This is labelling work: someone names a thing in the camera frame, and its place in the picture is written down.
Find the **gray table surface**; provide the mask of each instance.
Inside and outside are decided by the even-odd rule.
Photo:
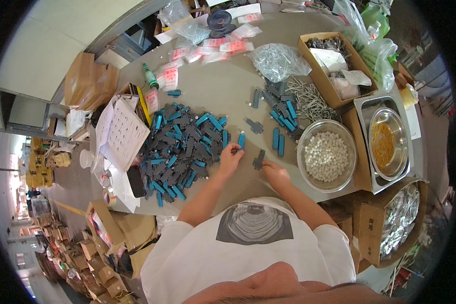
[[[262,21],[252,22],[252,25],[258,26],[263,30],[261,34],[249,39],[255,47],[267,43],[283,43],[297,47],[300,35],[335,31],[342,25],[342,22],[337,16],[317,13],[274,13],[264,14]],[[174,49],[175,44],[176,40],[170,41],[125,66],[120,71],[118,88],[123,87],[128,82],[143,87],[145,85],[145,77],[142,64],[146,63],[151,70],[156,70],[161,65],[168,63],[169,53]],[[302,76],[301,79],[311,82],[309,76]],[[269,111],[271,107],[263,100],[260,101],[257,109],[248,106],[254,90],[263,88],[264,85],[265,81],[258,75],[250,58],[239,54],[233,56],[230,61],[202,65],[199,60],[191,65],[185,64],[179,68],[177,87],[184,94],[174,99],[167,96],[166,92],[161,91],[159,93],[160,107],[175,101],[185,106],[190,106],[195,112],[210,111],[216,116],[227,115],[228,122],[225,129],[231,133],[232,141],[234,142],[238,140],[238,135],[241,131],[246,134],[245,156],[240,161],[236,173],[223,190],[213,215],[245,199],[277,196],[267,181],[264,180],[261,171],[254,170],[252,166],[253,159],[258,156],[260,149],[266,151],[265,160],[275,161],[285,167],[291,176],[293,184],[316,202],[355,191],[353,180],[342,190],[331,194],[318,192],[307,185],[297,167],[296,143],[288,136],[286,136],[285,155],[283,157],[277,156],[277,151],[272,149],[272,131],[277,126],[277,123],[270,119]],[[393,90],[396,91],[396,96],[400,98],[396,87]],[[246,117],[262,123],[264,132],[262,134],[251,132],[249,125],[244,121]],[[92,138],[91,149],[94,149],[95,142]],[[424,152],[422,139],[413,140],[412,144],[415,161],[411,175],[423,177],[422,156]],[[219,164],[213,165],[208,169],[209,174],[212,175],[218,168]],[[199,179],[191,188],[184,190],[185,201],[177,198],[171,204],[164,202],[163,208],[158,207],[155,196],[152,196],[149,200],[141,198],[140,207],[136,208],[135,213],[177,216],[182,206],[192,199],[205,183],[206,180]],[[112,209],[130,212],[118,200]]]

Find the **green bottle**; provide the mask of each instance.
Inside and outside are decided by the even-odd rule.
[[[143,64],[143,69],[145,70],[145,78],[149,83],[150,88],[159,88],[159,82],[157,82],[156,76],[154,73],[147,68],[147,65]]]

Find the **small fan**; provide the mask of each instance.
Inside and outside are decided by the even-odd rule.
[[[207,26],[212,30],[212,38],[221,38],[236,30],[236,25],[231,24],[231,14],[225,10],[213,12],[207,17]]]

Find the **stainless steel bowl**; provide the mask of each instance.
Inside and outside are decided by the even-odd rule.
[[[392,159],[382,169],[378,168],[375,157],[373,156],[373,150],[371,149],[371,140],[373,139],[371,127],[373,124],[378,123],[387,123],[395,136],[395,147]],[[371,118],[368,138],[368,148],[370,149],[371,161],[373,162],[375,171],[386,180],[398,178],[404,171],[408,158],[406,130],[399,115],[388,107],[378,108]]]
[[[307,146],[311,137],[320,132],[333,132],[338,134],[347,147],[348,164],[343,173],[330,182],[315,179],[306,170],[304,147]],[[353,136],[344,125],[331,119],[322,119],[308,126],[300,137],[297,146],[297,166],[299,167],[302,177],[309,186],[323,193],[341,190],[350,182],[356,168],[356,159],[357,153]]]

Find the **pile of switches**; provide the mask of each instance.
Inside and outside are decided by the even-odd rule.
[[[220,160],[230,141],[223,127],[226,117],[192,113],[188,106],[172,103],[155,112],[149,137],[141,151],[141,175],[150,198],[157,190],[162,201],[184,200],[182,192],[198,178],[207,178],[207,166]]]
[[[295,94],[286,95],[287,85],[282,82],[271,82],[265,79],[266,86],[264,91],[255,90],[253,102],[250,106],[258,108],[260,99],[267,100],[268,104],[272,106],[270,115],[275,119],[282,128],[286,129],[289,137],[298,142],[299,138],[304,132],[298,125],[296,108],[297,101]],[[284,135],[280,134],[278,128],[274,129],[274,138],[272,148],[278,150],[279,156],[284,156]]]

